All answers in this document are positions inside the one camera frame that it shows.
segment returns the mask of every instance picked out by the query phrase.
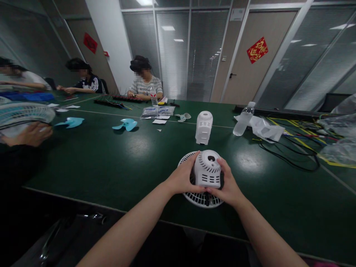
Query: black cable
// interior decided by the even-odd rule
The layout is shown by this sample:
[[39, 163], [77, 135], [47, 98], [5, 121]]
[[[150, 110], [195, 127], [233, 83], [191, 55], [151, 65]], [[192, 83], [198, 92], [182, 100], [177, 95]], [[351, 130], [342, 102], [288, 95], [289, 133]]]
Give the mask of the black cable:
[[282, 143], [279, 143], [279, 142], [276, 142], [276, 141], [273, 141], [273, 142], [275, 143], [275, 145], [276, 145], [276, 144], [280, 144], [280, 145], [286, 147], [287, 149], [289, 149], [289, 150], [291, 150], [291, 151], [293, 151], [294, 153], [297, 153], [297, 154], [299, 154], [299, 155], [312, 156], [312, 157], [314, 158], [314, 160], [315, 160], [316, 167], [313, 168], [313, 169], [307, 169], [307, 168], [304, 168], [304, 167], [302, 167], [302, 166], [299, 166], [299, 165], [293, 163], [292, 161], [290, 161], [289, 159], [287, 159], [286, 157], [284, 157], [284, 156], [282, 156], [282, 155], [280, 155], [280, 154], [278, 154], [278, 153], [276, 153], [276, 152], [273, 152], [272, 150], [269, 150], [268, 148], [266, 148], [266, 147], [263, 145], [262, 140], [259, 142], [258, 145], [259, 145], [259, 147], [262, 148], [263, 150], [265, 150], [265, 151], [271, 153], [272, 155], [275, 155], [275, 156], [279, 157], [280, 159], [284, 160], [284, 161], [287, 162], [288, 164], [290, 164], [290, 165], [292, 165], [292, 166], [294, 166], [294, 167], [296, 167], [296, 168], [298, 168], [298, 169], [301, 169], [301, 170], [303, 170], [303, 171], [314, 172], [314, 171], [316, 171], [316, 170], [319, 169], [319, 167], [320, 167], [320, 162], [319, 162], [319, 160], [318, 160], [318, 158], [317, 158], [317, 154], [316, 154], [315, 151], [313, 151], [312, 149], [307, 148], [307, 147], [305, 147], [305, 146], [299, 145], [298, 143], [294, 142], [294, 141], [291, 140], [291, 139], [287, 139], [287, 140], [289, 140], [290, 142], [294, 143], [295, 145], [297, 145], [297, 146], [299, 146], [299, 147], [306, 148], [306, 149], [310, 150], [312, 153], [311, 153], [311, 154], [308, 154], [308, 153], [301, 153], [301, 152], [299, 152], [299, 151], [295, 151], [294, 149], [291, 149], [290, 147], [288, 147], [288, 146], [286, 146], [286, 145], [284, 145], [284, 144], [282, 144]]

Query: office chair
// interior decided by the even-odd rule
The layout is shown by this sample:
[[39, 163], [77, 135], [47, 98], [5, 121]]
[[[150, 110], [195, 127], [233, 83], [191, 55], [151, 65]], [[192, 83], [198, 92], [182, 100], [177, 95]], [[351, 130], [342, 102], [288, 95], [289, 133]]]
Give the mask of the office chair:
[[105, 92], [103, 92], [103, 93], [109, 94], [109, 90], [108, 90], [108, 86], [106, 85], [106, 81], [104, 79], [100, 79], [100, 80], [101, 80], [101, 83], [103, 84], [103, 87], [105, 90]]
[[52, 78], [43, 78], [43, 79], [51, 86], [52, 90], [57, 90], [55, 81]]
[[338, 104], [348, 98], [349, 94], [327, 93], [325, 100], [318, 112], [330, 113]]

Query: plastic wrap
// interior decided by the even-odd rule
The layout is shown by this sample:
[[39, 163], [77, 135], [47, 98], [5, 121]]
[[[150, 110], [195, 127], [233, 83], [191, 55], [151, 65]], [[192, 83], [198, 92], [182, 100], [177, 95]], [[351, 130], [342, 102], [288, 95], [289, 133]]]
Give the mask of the plastic wrap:
[[356, 113], [318, 120], [327, 131], [334, 131], [344, 137], [356, 136]]
[[356, 137], [339, 140], [320, 151], [320, 156], [328, 161], [345, 165], [356, 165]]

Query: wall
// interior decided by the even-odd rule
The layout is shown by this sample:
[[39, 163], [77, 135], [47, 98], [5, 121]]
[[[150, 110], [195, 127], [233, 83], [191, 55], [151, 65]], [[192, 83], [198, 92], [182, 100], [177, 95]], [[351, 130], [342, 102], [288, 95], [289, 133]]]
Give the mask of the wall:
[[131, 53], [118, 0], [86, 0], [90, 15], [104, 51], [110, 55], [108, 63], [115, 82], [122, 91], [132, 85], [134, 73], [129, 68]]

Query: white plastic part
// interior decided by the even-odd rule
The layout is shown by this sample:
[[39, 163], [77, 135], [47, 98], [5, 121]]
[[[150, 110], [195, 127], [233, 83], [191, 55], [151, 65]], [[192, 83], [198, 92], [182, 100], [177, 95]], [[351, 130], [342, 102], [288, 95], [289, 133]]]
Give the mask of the white plastic part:
[[[194, 155], [195, 152], [196, 151], [186, 154], [179, 161], [178, 166], [181, 165], [184, 161], [186, 161], [190, 156]], [[192, 184], [195, 184], [194, 171], [192, 171], [190, 173], [190, 182]], [[186, 193], [183, 193], [183, 195], [190, 203], [192, 203], [200, 208], [216, 208], [217, 206], [220, 206], [223, 203], [223, 201], [220, 198], [217, 198], [217, 197], [209, 194], [208, 192], [205, 192], [204, 194], [186, 192]]]
[[220, 158], [213, 150], [200, 152], [194, 164], [195, 184], [202, 187], [220, 188]]
[[212, 114], [209, 111], [202, 111], [198, 115], [195, 139], [197, 144], [207, 145], [212, 127]]

